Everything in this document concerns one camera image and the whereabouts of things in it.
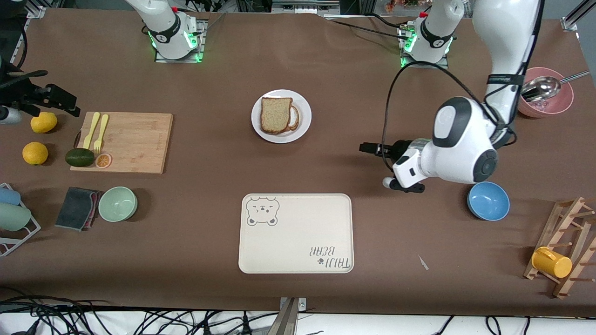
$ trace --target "small paper scrap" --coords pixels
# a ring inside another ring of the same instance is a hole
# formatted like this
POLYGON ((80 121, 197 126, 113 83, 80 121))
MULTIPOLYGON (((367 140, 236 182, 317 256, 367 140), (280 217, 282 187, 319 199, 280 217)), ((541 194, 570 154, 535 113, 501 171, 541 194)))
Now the small paper scrap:
POLYGON ((420 258, 420 263, 422 263, 422 266, 426 269, 426 271, 429 270, 429 266, 426 265, 426 263, 424 263, 424 261, 422 260, 422 257, 420 257, 420 255, 418 255, 418 258, 420 258))

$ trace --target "metal spoon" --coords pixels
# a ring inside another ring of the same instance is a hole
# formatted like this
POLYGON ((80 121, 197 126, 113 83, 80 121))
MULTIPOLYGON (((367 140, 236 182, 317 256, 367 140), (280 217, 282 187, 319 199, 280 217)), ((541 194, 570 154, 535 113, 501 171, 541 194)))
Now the metal spoon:
POLYGON ((568 83, 577 78, 588 75, 590 71, 583 71, 573 76, 558 80, 551 76, 542 76, 525 83, 521 88, 521 97, 527 102, 546 100, 554 97, 561 91, 561 84, 568 83))

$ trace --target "brown paper tablecloth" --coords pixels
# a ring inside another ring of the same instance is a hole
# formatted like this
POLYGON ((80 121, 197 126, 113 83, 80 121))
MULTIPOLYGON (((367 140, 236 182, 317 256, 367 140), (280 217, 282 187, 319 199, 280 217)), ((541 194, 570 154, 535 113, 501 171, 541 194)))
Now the brown paper tablecloth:
MULTIPOLYGON (((368 18, 349 21, 395 32, 368 18)), ((548 280, 522 279, 553 202, 595 193, 596 95, 588 77, 573 83, 566 113, 518 117, 519 141, 499 151, 491 178, 509 193, 511 212, 485 222, 467 210, 469 185, 428 179, 424 194, 387 190, 381 160, 358 152, 361 142, 381 137, 399 70, 394 39, 309 14, 228 14, 209 30, 202 64, 155 64, 141 27, 133 11, 48 10, 33 20, 23 69, 49 71, 35 83, 75 94, 83 112, 173 113, 174 123, 162 175, 69 171, 63 157, 82 119, 63 113, 53 134, 34 134, 27 122, 3 126, 0 181, 22 193, 43 230, 0 259, 0 284, 126 306, 263 310, 298 296, 320 312, 596 314, 593 284, 576 283, 559 300, 548 280), (298 141, 275 145, 254 132, 250 111, 280 88, 309 101, 312 125, 298 141), (49 163, 25 164, 21 150, 31 141, 49 147, 49 163), (97 219, 88 232, 53 227, 69 186, 118 185, 139 199, 130 222, 97 219), (240 204, 248 193, 349 195, 353 271, 243 274, 240 204)), ((470 20, 457 35, 449 69, 483 95, 488 51, 470 20)), ((543 24, 532 65, 564 75, 587 68, 575 34, 558 21, 543 24)), ((388 141, 429 137, 438 106, 464 94, 439 71, 407 70, 396 85, 388 141)))

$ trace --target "yellow cup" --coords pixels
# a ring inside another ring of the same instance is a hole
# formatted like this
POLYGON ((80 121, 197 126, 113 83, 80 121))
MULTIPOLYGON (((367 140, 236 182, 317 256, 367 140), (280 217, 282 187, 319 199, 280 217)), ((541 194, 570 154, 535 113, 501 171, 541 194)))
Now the yellow cup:
POLYGON ((572 267, 568 257, 550 250, 547 247, 540 247, 532 255, 532 266, 557 278, 569 275, 572 267))

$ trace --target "green bowl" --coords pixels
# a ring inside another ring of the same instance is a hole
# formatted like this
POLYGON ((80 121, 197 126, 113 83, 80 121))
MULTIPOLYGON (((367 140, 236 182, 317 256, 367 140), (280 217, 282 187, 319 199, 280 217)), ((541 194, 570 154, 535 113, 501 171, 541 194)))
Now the green bowl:
POLYGON ((100 215, 108 222, 124 221, 135 213, 137 205, 136 196, 130 189, 114 187, 101 197, 100 215))

